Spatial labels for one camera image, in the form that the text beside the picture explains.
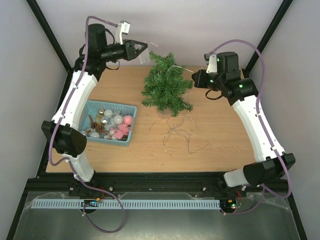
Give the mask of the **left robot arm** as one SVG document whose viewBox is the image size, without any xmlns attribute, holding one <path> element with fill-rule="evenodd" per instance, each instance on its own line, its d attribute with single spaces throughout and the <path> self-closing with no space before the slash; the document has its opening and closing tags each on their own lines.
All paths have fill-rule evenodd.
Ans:
<svg viewBox="0 0 320 240">
<path fill-rule="evenodd" d="M 107 28 L 103 24 L 86 26 L 85 44 L 75 61 L 71 83 L 67 93 L 51 121 L 44 121 L 41 129 L 49 143 L 48 161 L 52 166 L 53 150 L 63 156 L 62 160 L 72 165 L 74 178 L 90 182 L 95 171 L 85 154 L 87 138 L 79 132 L 81 115 L 93 88 L 97 85 L 107 63 L 119 60 L 131 61 L 143 53 L 148 45 L 144 42 L 123 39 L 131 24 L 121 21 L 111 44 L 107 43 Z"/>
</svg>

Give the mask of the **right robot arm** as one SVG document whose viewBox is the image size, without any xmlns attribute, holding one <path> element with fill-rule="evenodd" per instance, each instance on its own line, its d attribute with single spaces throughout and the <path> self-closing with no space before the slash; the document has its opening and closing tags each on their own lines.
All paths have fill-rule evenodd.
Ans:
<svg viewBox="0 0 320 240">
<path fill-rule="evenodd" d="M 237 186 L 260 185 L 279 179 L 296 162 L 278 142 L 259 103 L 258 90 L 251 78 L 243 78 L 239 57 L 235 52 L 206 54 L 206 69 L 200 69 L 191 78 L 194 87 L 220 92 L 234 109 L 247 132 L 255 162 L 224 174 L 218 191 L 229 196 Z"/>
</svg>

